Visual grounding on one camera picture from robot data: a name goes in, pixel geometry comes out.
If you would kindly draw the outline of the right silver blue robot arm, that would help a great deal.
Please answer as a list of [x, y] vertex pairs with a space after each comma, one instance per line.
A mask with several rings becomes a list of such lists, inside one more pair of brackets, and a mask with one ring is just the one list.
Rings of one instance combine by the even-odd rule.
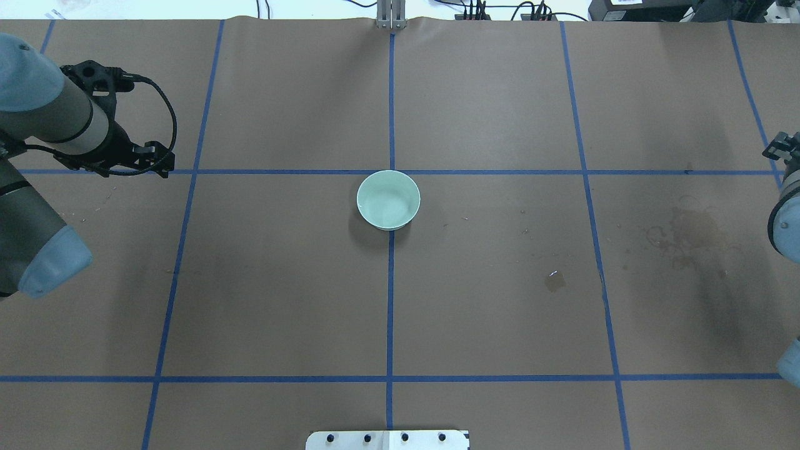
[[[777, 253], [799, 263], [799, 174], [788, 171], [778, 202], [769, 214], [769, 242]], [[799, 387], [799, 339], [794, 337], [777, 362], [777, 372], [785, 381]]]

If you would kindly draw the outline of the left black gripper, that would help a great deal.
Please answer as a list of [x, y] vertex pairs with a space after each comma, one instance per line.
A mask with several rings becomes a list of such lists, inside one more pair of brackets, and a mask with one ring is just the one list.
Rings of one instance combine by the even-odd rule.
[[60, 163], [69, 170], [83, 170], [104, 178], [111, 177], [111, 172], [118, 172], [115, 168], [122, 166], [133, 170], [134, 176], [153, 173], [167, 179], [175, 169], [175, 154], [158, 141], [135, 146], [122, 126], [110, 122], [108, 134], [100, 146], [100, 159], [60, 154]]

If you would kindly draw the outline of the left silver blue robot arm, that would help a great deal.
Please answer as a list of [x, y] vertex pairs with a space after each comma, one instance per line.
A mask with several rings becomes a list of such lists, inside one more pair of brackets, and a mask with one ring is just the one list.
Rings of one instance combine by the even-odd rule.
[[[14, 160], [40, 152], [68, 171], [103, 178], [175, 168], [178, 120], [154, 80], [86, 60], [58, 65], [17, 35], [1, 37], [1, 291], [42, 298], [93, 262], [80, 234], [51, 207]], [[116, 119], [119, 93], [151, 86], [171, 121], [168, 144], [135, 143]]]

